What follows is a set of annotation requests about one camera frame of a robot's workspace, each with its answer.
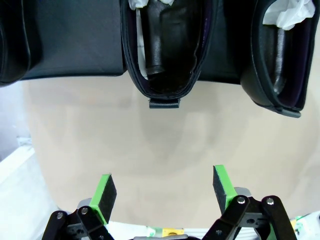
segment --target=bolt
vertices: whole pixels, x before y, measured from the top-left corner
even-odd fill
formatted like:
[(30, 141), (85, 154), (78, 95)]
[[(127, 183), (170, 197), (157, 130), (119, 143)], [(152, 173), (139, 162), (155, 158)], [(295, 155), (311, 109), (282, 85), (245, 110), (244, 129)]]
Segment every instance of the bolt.
[(239, 204), (244, 204), (244, 203), (246, 202), (246, 200), (245, 200), (244, 197), (240, 196), (240, 197), (238, 197), (237, 202), (238, 202)]
[(272, 198), (267, 198), (266, 199), (266, 203), (269, 204), (269, 205), (275, 204), (275, 202), (274, 202), (274, 200)]
[(220, 236), (222, 234), (222, 231), (221, 230), (217, 230), (215, 231), (215, 234), (217, 234), (218, 236)]
[(62, 219), (62, 217), (64, 216), (64, 214), (62, 212), (59, 212), (57, 215), (56, 215), (56, 218), (57, 219)]
[(84, 208), (81, 209), (81, 214), (82, 215), (87, 214), (87, 212), (88, 212), (88, 208), (84, 207)]

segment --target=leather strap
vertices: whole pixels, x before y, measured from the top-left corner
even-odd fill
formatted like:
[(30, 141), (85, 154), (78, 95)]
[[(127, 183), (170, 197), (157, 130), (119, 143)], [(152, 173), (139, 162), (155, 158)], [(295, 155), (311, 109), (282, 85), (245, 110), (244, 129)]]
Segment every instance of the leather strap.
[(178, 109), (180, 104), (180, 98), (172, 100), (163, 99), (150, 99), (149, 108), (150, 109)]

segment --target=white tissue paper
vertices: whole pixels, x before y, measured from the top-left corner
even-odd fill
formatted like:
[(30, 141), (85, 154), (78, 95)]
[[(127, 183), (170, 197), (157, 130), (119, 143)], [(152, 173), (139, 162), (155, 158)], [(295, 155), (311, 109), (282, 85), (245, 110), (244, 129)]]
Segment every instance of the white tissue paper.
[[(174, 3), (175, 0), (160, 0), (164, 4), (169, 4), (170, 6)], [(132, 10), (142, 9), (147, 6), (149, 0), (129, 0), (129, 5)]]
[(263, 24), (290, 30), (295, 24), (312, 18), (315, 10), (312, 0), (277, 0), (266, 10)]

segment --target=table surface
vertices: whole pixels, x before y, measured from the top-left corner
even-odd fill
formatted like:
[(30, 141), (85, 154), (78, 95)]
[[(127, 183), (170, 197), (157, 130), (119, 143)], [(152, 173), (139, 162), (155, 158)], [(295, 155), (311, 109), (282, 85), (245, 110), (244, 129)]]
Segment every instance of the table surface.
[(213, 165), (290, 217), (319, 210), (320, 54), (300, 119), (255, 105), (239, 85), (197, 82), (179, 109), (149, 109), (128, 73), (23, 83), (37, 159), (57, 205), (74, 211), (112, 173), (112, 221), (208, 228), (220, 217)]

